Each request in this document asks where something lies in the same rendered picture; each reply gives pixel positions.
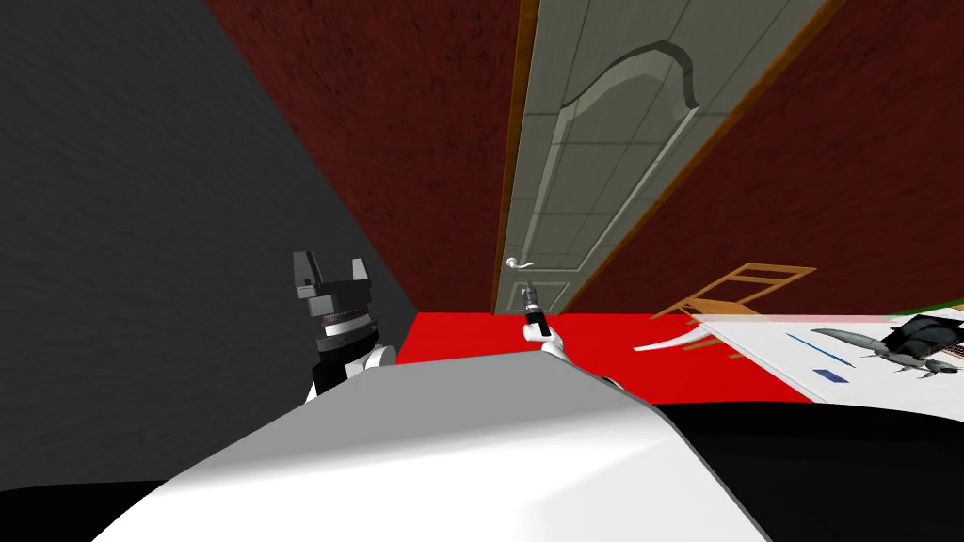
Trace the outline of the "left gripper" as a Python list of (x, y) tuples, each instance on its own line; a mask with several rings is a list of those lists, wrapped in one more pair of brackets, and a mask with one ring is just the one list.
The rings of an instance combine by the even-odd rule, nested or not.
[(368, 310), (372, 281), (362, 258), (351, 261), (353, 280), (322, 281), (312, 252), (295, 252), (293, 267), (297, 296), (307, 300), (312, 317)]

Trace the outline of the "grey panelled door leaf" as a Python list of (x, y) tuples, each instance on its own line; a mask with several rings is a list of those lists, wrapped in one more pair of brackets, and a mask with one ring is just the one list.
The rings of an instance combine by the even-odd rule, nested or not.
[(493, 311), (571, 307), (826, 2), (539, 0)]

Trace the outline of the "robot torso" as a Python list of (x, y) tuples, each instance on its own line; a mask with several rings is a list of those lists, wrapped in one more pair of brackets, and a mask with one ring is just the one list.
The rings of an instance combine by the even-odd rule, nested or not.
[(543, 352), (373, 367), (94, 542), (771, 542), (657, 409)]

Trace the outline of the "wooden chair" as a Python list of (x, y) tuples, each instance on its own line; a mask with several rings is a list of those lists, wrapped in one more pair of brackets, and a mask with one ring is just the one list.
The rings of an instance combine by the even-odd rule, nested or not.
[(652, 320), (680, 313), (687, 317), (687, 331), (670, 340), (664, 347), (680, 346), (692, 351), (721, 344), (712, 332), (702, 326), (701, 315), (757, 315), (750, 304), (788, 284), (808, 276), (816, 269), (807, 266), (746, 263), (701, 287), (670, 307), (651, 316)]

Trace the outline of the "white table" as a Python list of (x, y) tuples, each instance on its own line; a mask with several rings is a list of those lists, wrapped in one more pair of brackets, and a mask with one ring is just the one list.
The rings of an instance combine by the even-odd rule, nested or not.
[(816, 403), (964, 422), (964, 311), (913, 315), (699, 315), (647, 350), (724, 343)]

